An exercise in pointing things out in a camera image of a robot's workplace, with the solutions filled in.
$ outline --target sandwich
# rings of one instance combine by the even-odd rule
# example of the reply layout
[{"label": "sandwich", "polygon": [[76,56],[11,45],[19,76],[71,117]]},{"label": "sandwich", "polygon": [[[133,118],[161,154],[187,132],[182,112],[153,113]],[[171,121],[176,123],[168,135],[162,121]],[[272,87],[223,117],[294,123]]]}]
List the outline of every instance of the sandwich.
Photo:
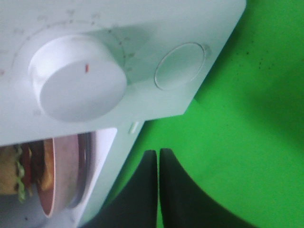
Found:
[{"label": "sandwich", "polygon": [[37,184],[42,191],[53,188],[53,140],[0,147],[0,195],[18,194],[23,203],[26,190]]}]

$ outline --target timer knob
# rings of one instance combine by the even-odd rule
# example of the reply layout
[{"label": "timer knob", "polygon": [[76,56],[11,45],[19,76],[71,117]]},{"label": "timer knob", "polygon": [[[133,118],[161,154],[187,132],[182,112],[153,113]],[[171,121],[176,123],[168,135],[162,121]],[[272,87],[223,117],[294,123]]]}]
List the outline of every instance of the timer knob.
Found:
[{"label": "timer knob", "polygon": [[112,110],[126,90],[126,76],[101,41],[69,35],[42,46],[28,74],[47,115],[65,122],[95,119]]}]

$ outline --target green surface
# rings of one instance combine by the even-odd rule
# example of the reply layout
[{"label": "green surface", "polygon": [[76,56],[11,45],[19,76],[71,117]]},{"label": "green surface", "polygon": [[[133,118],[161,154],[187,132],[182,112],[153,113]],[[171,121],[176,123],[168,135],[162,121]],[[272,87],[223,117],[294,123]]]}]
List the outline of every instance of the green surface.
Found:
[{"label": "green surface", "polygon": [[262,228],[303,228],[303,88],[304,1],[247,1],[186,113],[144,125],[108,202],[145,150],[167,147],[242,218]]}]

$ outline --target white microwave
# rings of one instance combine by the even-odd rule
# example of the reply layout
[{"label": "white microwave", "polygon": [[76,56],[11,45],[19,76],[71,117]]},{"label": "white microwave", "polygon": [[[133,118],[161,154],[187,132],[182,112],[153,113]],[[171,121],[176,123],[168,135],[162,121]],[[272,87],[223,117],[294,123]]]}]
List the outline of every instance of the white microwave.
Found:
[{"label": "white microwave", "polygon": [[0,0],[0,145],[87,136],[77,202],[0,196],[0,228],[80,227],[147,120],[183,114],[245,0]]}]

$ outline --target lettuce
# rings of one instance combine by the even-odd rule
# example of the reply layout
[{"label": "lettuce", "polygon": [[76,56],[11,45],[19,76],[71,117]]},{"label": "lettuce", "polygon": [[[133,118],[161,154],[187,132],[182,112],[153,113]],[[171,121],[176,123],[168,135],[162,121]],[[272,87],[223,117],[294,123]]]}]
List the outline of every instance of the lettuce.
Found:
[{"label": "lettuce", "polygon": [[22,178],[25,175],[25,171],[24,171],[24,167],[20,164],[19,160],[20,157],[22,155],[22,148],[21,146],[18,144],[16,147],[16,164],[17,164],[17,168],[18,168],[18,177],[17,177],[17,184],[18,184],[18,199],[20,201],[20,203],[23,203],[25,201],[25,187],[24,184],[22,182]]}]

